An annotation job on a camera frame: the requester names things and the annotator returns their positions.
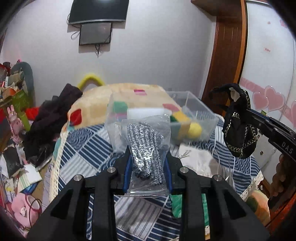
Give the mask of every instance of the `stuffed rabbit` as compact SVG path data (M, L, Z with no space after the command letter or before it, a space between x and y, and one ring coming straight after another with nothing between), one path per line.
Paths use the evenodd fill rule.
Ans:
M10 130L12 133L12 140L15 144L19 144L21 142L19 133L24 128L24 126L20 118L17 117L17 114L15 112L13 105L11 105L10 108L7 107L7 112L8 112L8 120L10 123Z

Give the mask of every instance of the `pink stuffed toy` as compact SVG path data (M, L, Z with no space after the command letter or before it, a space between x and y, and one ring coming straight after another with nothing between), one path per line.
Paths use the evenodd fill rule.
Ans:
M31 228L31 225L33 226L33 224L36 223L39 214L42 212L38 201L33 196L23 193L18 193L16 195L12 201L11 209L15 213L15 219L26 228Z
M8 112L8 120L10 123L10 130L12 133L12 140L15 144L19 144L21 142L19 133L24 128L24 126L20 118L17 117L15 109L13 108L13 105L11 105L10 108L7 107L7 112Z

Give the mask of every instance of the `yellow ball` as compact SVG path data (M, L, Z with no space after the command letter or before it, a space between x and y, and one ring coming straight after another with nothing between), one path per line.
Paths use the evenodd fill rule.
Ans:
M196 138L200 137L201 133L202 133L202 127L198 123L192 122L190 124L190 128L187 133L187 137L190 139L196 139Z

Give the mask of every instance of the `wooden cabinet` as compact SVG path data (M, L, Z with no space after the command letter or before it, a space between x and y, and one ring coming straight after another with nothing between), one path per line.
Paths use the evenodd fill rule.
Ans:
M246 10L244 0L191 0L209 14L217 16L213 54L202 101L215 113L222 114L208 98L209 92L226 83L238 83L246 47ZM226 104L228 97L220 96Z

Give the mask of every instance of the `paper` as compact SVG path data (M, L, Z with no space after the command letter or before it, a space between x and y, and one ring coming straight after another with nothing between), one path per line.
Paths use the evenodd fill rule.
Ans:
M42 180L39 172L35 171L35 167L32 164L24 165L24 170L20 172L20 179L17 186L17 192L21 192L25 188L32 184Z
M6 161L5 161L5 158L3 155L1 155L0 166L1 166L2 174L8 178L7 165L6 165Z

